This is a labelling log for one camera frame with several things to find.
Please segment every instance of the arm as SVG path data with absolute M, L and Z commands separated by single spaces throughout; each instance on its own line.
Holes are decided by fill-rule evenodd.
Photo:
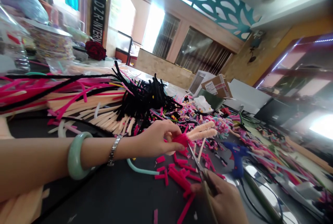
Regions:
M 183 150 L 176 142 L 163 138 L 181 134 L 171 121 L 155 121 L 146 131 L 120 140 L 114 160 L 134 157 L 155 157 L 162 153 Z M 67 155 L 73 138 L 24 138 L 0 141 L 0 202 L 38 186 L 68 176 Z M 83 169 L 106 163 L 115 138 L 86 138 L 81 148 Z

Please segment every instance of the table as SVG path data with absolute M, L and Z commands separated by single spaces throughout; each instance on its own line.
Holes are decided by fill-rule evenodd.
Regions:
M 130 68 L 133 69 L 133 72 L 140 74 L 139 78 L 143 76 L 146 78 L 151 77 L 132 67 Z M 186 93 L 185 90 L 172 84 L 170 85 L 170 90 L 176 91 L 180 96 Z M 9 130 L 15 138 L 57 137 L 57 133 L 47 133 L 54 126 L 46 125 L 46 120 L 44 119 L 16 120 L 16 118 L 25 116 L 46 115 L 47 112 L 45 110 L 20 114 L 8 123 Z M 81 131 L 96 132 L 95 129 L 81 123 L 77 123 L 76 126 Z M 68 132 L 67 136 L 74 137 L 75 134 Z M 233 135 L 230 135 L 226 141 L 239 142 L 238 138 Z M 230 151 L 218 151 L 219 155 L 228 161 L 227 167 L 223 167 L 210 151 L 204 149 L 204 153 L 209 154 L 217 173 L 226 174 L 232 170 L 233 161 L 229 160 Z M 165 157 L 166 161 L 159 164 L 158 167 L 173 163 L 173 157 Z M 155 170 L 155 160 L 156 158 L 138 158 L 133 163 L 139 168 Z M 194 166 L 193 160 L 189 160 L 189 162 Z M 81 184 L 82 181 L 74 181 L 66 177 L 45 185 L 45 189 L 50 188 L 50 195 L 43 200 L 42 214 L 51 210 L 55 203 L 65 195 L 68 195 L 68 193 L 73 192 Z M 234 182 L 234 184 L 240 190 L 249 223 L 265 223 L 251 208 L 239 184 L 237 182 Z M 253 204 L 271 222 L 270 217 L 245 180 L 244 185 Z M 279 188 L 275 187 L 275 189 L 279 196 L 284 196 L 283 201 L 287 206 L 294 206 L 298 220 L 301 220 L 302 223 L 314 223 L 313 217 L 304 209 L 288 199 Z M 176 223 L 186 204 L 182 194 L 183 190 L 171 178 L 169 178 L 169 186 L 165 187 L 164 180 L 155 180 L 153 176 L 136 173 L 128 166 L 125 160 L 117 161 L 114 167 L 103 166 L 99 168 L 85 185 L 74 192 L 71 197 L 39 223 L 152 223 L 155 209 L 159 210 L 159 224 Z M 200 207 L 200 202 L 196 198 L 183 221 L 184 224 L 207 224 L 202 216 L 198 216 L 198 220 L 194 221 L 194 214 L 198 207 Z

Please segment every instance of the plastic bottle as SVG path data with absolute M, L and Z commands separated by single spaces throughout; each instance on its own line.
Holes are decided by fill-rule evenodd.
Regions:
M 0 6 L 0 74 L 24 74 L 30 71 L 22 37 L 28 31 Z

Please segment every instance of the cut pipe cleaner piece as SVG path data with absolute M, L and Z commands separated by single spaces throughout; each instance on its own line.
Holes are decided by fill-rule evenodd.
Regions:
M 156 159 L 156 163 L 161 163 L 161 162 L 164 162 L 165 161 L 165 157 L 164 156 L 161 156 L 159 158 Z

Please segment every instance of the blue glue gun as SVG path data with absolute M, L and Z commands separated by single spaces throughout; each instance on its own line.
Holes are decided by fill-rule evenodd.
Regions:
M 232 142 L 223 142 L 223 145 L 227 148 L 230 149 L 231 151 L 231 157 L 230 160 L 234 160 L 235 165 L 234 168 L 231 172 L 233 177 L 235 179 L 242 178 L 244 175 L 244 170 L 243 170 L 243 156 L 248 155 L 248 148 L 245 146 L 240 146 L 237 145 L 236 143 Z

